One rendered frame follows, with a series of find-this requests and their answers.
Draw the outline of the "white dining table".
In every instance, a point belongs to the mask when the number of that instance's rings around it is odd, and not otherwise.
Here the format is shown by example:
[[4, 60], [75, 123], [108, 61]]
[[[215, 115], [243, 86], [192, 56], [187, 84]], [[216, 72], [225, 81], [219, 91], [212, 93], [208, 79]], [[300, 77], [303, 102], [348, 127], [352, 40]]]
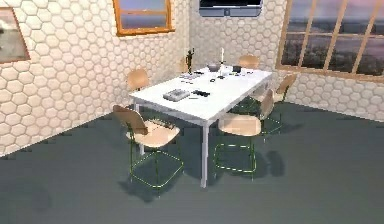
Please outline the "white dining table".
[[[144, 90], [130, 93], [135, 108], [150, 108], [175, 118], [196, 124], [202, 128], [201, 134], [201, 187], [207, 186], [209, 127], [228, 112], [237, 103], [250, 95], [254, 90], [272, 79], [270, 71], [244, 69], [239, 75], [226, 75], [218, 79], [218, 72], [210, 72], [207, 68], [193, 80], [179, 77], [150, 86]], [[163, 98], [163, 95], [174, 89], [187, 90], [191, 93], [178, 102]], [[208, 97], [192, 94], [200, 90], [210, 93]]]

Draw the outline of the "dark figure statue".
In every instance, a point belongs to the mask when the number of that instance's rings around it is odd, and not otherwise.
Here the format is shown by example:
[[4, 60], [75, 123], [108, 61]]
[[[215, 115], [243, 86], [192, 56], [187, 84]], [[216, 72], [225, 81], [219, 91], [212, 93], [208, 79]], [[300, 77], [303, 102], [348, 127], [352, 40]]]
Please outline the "dark figure statue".
[[186, 64], [187, 64], [187, 69], [188, 69], [188, 74], [192, 74], [192, 59], [194, 55], [194, 48], [191, 50], [188, 50], [187, 56], [186, 56]]

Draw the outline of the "orange framed window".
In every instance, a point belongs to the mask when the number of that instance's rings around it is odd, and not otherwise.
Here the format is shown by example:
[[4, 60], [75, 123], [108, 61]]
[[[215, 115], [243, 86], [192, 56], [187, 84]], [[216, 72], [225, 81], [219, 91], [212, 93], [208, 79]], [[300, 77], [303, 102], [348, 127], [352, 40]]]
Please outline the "orange framed window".
[[171, 0], [112, 0], [116, 35], [136, 36], [174, 32]]

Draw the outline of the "large wooden framed window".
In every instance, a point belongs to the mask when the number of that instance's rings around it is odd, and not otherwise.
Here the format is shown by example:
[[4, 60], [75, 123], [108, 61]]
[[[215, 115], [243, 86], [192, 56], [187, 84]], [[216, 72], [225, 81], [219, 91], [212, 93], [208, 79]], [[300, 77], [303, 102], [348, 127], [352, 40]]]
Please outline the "large wooden framed window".
[[276, 67], [384, 83], [384, 0], [287, 0]]

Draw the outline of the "wooden chair green frame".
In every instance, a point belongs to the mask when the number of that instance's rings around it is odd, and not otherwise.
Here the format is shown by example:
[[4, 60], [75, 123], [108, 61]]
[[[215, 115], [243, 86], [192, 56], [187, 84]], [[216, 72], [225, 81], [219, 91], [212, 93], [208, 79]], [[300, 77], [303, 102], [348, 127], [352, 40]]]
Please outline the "wooden chair green frame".
[[[293, 83], [296, 81], [297, 74], [287, 74], [282, 82], [279, 84], [278, 88], [276, 90], [273, 90], [273, 100], [274, 103], [283, 103], [286, 99], [287, 92], [289, 88], [293, 85]], [[252, 97], [258, 101], [262, 102], [265, 96], [267, 95], [267, 90], [265, 90], [262, 94], [255, 94], [252, 95]]]
[[[257, 163], [253, 138], [255, 136], [264, 134], [264, 121], [269, 117], [269, 115], [273, 111], [274, 105], [274, 91], [272, 89], [269, 89], [266, 91], [266, 94], [263, 100], [261, 101], [260, 113], [258, 116], [227, 113], [223, 118], [219, 119], [218, 129], [221, 132], [223, 132], [224, 134], [232, 134], [235, 136], [246, 137], [248, 139], [248, 144], [239, 145], [218, 143], [215, 146], [213, 153], [213, 163], [215, 169], [214, 175], [217, 175], [217, 169], [221, 169], [238, 173], [247, 173], [251, 175], [251, 178], [254, 178], [254, 173], [257, 169]], [[230, 167], [221, 160], [220, 153], [227, 152], [231, 149], [241, 149], [249, 151], [249, 169]]]
[[149, 77], [145, 69], [135, 69], [127, 75], [127, 85], [131, 91], [140, 90], [149, 85]]
[[257, 69], [260, 63], [258, 56], [254, 55], [243, 55], [239, 58], [238, 64], [247, 69]]
[[[177, 143], [178, 156], [169, 154], [164, 150], [164, 147], [167, 144], [176, 141], [176, 137], [180, 133], [180, 129], [177, 126], [159, 119], [145, 120], [139, 112], [120, 105], [113, 106], [113, 114], [121, 124], [127, 128], [126, 137], [130, 141], [129, 175], [131, 180], [135, 179], [148, 187], [160, 191], [160, 189], [167, 185], [179, 172], [184, 171], [184, 162], [181, 159], [180, 144]], [[142, 145], [149, 148], [150, 153], [138, 161], [135, 161], [133, 159], [135, 145]], [[159, 178], [159, 156], [174, 160], [178, 164], [178, 167], [173, 173], [163, 182], [160, 182]], [[139, 166], [150, 158], [154, 159], [155, 183], [150, 183], [136, 174], [136, 170]]]

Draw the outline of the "grey wall television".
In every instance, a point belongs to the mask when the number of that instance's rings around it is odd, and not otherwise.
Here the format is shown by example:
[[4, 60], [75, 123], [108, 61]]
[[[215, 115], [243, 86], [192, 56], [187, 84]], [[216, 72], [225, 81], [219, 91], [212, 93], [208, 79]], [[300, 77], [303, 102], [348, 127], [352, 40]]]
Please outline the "grey wall television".
[[258, 17], [263, 0], [199, 0], [202, 17]]

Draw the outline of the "framed wall picture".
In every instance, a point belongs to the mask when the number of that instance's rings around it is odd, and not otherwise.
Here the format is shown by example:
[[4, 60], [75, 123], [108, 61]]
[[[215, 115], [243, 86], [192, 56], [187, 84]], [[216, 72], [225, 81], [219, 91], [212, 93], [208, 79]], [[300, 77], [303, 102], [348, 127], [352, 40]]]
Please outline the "framed wall picture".
[[27, 61], [30, 55], [12, 7], [0, 7], [0, 64]]

